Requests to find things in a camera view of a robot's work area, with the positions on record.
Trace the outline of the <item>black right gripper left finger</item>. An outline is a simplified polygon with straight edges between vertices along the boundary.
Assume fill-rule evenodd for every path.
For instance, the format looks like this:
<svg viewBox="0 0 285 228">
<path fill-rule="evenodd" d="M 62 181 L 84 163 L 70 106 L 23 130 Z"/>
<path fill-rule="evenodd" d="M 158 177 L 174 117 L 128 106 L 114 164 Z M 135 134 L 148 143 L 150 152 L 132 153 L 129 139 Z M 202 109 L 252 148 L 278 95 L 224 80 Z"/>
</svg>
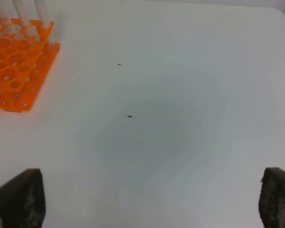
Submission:
<svg viewBox="0 0 285 228">
<path fill-rule="evenodd" d="M 45 215 L 40 169 L 27 169 L 0 187 L 0 228 L 40 228 Z"/>
</svg>

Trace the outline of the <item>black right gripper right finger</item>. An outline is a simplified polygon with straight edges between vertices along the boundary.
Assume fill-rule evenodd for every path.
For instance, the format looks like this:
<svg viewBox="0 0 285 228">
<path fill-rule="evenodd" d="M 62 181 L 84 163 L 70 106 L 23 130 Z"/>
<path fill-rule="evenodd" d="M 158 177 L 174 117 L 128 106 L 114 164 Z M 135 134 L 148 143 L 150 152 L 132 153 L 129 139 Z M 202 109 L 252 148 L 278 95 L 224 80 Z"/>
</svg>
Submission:
<svg viewBox="0 0 285 228">
<path fill-rule="evenodd" d="M 285 171 L 266 168 L 261 180 L 258 211 L 265 228 L 285 228 Z"/>
</svg>

